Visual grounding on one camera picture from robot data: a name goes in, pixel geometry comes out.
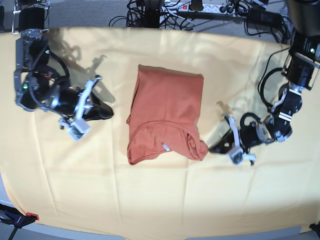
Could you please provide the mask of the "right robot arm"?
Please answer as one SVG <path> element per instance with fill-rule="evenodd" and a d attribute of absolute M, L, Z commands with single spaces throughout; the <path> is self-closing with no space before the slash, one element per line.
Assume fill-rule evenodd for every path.
<path fill-rule="evenodd" d="M 84 88 L 72 88 L 70 72 L 65 62 L 50 50 L 45 33 L 49 31 L 50 5 L 47 0 L 16 0 L 12 33 L 19 34 L 15 45 L 15 102 L 24 110 L 50 111 L 62 121 L 107 120 L 114 113 L 103 103 L 93 88 L 102 79 L 96 75 Z"/>

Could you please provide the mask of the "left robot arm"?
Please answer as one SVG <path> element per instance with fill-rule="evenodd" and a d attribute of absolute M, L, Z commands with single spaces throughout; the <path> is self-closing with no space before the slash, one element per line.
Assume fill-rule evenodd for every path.
<path fill-rule="evenodd" d="M 283 142 L 292 134 L 292 116 L 301 109 L 302 90 L 313 88 L 310 81 L 320 61 L 320 2 L 288 0 L 286 4 L 295 29 L 293 42 L 285 65 L 265 74 L 259 85 L 259 95 L 268 109 L 268 116 L 261 120 L 256 114 L 247 112 L 241 117 L 240 127 L 237 128 L 226 115 L 230 129 L 209 148 L 209 152 L 227 154 L 236 149 L 247 154 L 255 146 Z M 281 72 L 288 83 L 279 89 L 278 101 L 271 104 L 265 98 L 264 88 L 268 78 L 277 72 Z"/>

